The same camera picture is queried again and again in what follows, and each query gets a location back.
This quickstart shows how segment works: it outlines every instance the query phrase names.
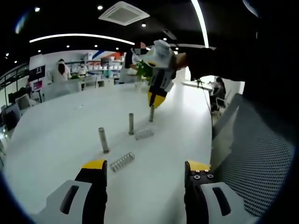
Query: ceiling vent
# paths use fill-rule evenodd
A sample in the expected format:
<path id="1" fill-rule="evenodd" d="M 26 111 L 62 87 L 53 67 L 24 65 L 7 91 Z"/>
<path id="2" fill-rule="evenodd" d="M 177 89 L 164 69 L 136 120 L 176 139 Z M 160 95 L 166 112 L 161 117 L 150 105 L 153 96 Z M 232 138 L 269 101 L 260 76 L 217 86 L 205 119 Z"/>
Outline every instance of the ceiling vent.
<path id="1" fill-rule="evenodd" d="M 148 18 L 150 15 L 135 6 L 124 1 L 119 1 L 109 9 L 107 9 L 99 20 L 114 22 L 123 26 L 127 26 L 133 22 Z"/>

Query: gray mesh chair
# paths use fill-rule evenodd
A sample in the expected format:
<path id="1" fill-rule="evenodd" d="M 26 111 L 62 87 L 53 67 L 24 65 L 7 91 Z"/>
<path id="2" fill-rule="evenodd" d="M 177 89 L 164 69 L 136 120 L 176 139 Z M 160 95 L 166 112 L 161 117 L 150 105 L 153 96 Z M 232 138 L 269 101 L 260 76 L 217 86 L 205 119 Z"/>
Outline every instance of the gray mesh chair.
<path id="1" fill-rule="evenodd" d="M 81 86 L 79 85 L 78 79 L 68 80 L 61 83 L 53 83 L 42 88 L 45 101 L 80 91 Z"/>
<path id="2" fill-rule="evenodd" d="M 262 217 L 289 179 L 297 133 L 295 125 L 240 94 L 214 125 L 211 165 L 215 177 L 244 199 L 251 215 Z"/>

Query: desk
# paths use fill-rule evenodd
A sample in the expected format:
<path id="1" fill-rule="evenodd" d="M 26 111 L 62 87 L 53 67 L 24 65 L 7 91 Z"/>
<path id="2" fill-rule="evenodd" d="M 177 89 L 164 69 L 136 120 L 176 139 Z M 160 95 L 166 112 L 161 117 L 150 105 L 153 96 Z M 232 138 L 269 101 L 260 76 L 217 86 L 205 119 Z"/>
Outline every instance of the desk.
<path id="1" fill-rule="evenodd" d="M 136 141 L 135 131 L 155 135 Z M 108 167 L 106 224 L 185 223 L 186 160 L 210 162 L 212 122 L 204 91 L 175 84 L 148 122 L 147 94 L 134 84 L 97 88 L 50 100 L 22 116 L 10 140 L 4 176 L 29 214 L 66 180 L 74 180 L 86 162 L 108 164 L 128 152 L 135 160 L 113 173 Z M 109 154 L 103 154 L 98 128 L 104 127 Z"/>
<path id="2" fill-rule="evenodd" d="M 197 81 L 184 81 L 184 82 L 182 82 L 182 84 L 197 88 Z M 207 91 L 212 91 L 213 90 L 213 87 L 209 84 L 206 84 L 206 83 L 200 83 L 199 88 L 207 90 Z"/>

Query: ceiling light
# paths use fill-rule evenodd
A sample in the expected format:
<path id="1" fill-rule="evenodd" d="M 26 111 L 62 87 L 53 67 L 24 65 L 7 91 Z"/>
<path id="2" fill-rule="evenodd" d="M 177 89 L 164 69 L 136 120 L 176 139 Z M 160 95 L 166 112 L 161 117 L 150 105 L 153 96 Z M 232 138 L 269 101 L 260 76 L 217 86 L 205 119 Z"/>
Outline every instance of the ceiling light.
<path id="1" fill-rule="evenodd" d="M 209 47 L 209 41 L 207 39 L 206 25 L 205 25 L 205 21 L 204 21 L 204 16 L 202 15 L 202 11 L 200 9 L 198 0 L 191 0 L 191 2 L 192 2 L 193 6 L 195 8 L 195 11 L 196 11 L 199 23 L 200 23 L 202 35 L 204 37 L 205 47 L 208 48 Z"/>
<path id="2" fill-rule="evenodd" d="M 125 41 L 125 40 L 118 39 L 118 38 L 115 38 L 115 37 L 102 36 L 102 35 L 96 35 L 96 34 L 56 34 L 56 35 L 39 37 L 39 38 L 36 38 L 36 39 L 33 39 L 33 40 L 29 41 L 29 43 L 33 43 L 33 42 L 36 42 L 36 41 L 41 41 L 41 40 L 45 40 L 45 39 L 49 39 L 49 38 L 54 38 L 54 37 L 63 37 L 63 36 L 97 37 L 97 38 L 109 39 L 109 40 L 112 40 L 112 41 L 119 41 L 119 42 L 123 42 L 123 43 L 134 45 L 134 43 L 130 42 L 130 41 Z"/>

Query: ceiling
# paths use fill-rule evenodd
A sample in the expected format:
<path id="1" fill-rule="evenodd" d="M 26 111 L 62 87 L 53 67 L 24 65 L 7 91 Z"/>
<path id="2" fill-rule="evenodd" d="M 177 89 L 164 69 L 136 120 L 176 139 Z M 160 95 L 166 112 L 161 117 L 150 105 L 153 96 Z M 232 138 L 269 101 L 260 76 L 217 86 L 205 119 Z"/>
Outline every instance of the ceiling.
<path id="1" fill-rule="evenodd" d="M 2 34 L 0 37 L 0 74 L 23 62 L 29 57 L 74 50 L 96 49 L 126 51 L 131 45 L 93 37 L 58 37 L 29 43 L 29 40 L 55 34 L 82 33 L 116 37 L 123 40 L 142 41 L 152 45 L 154 40 L 167 37 L 168 43 L 190 43 L 204 45 L 200 24 L 191 0 L 125 0 L 147 12 L 150 17 L 128 26 L 122 26 L 98 17 L 118 0 L 39 0 L 7 2 L 7 10 L 0 14 Z M 234 45 L 254 40 L 256 18 L 242 4 L 242 0 L 199 0 L 205 19 L 209 45 L 224 43 Z M 15 26 L 26 18 L 22 29 L 16 34 Z"/>

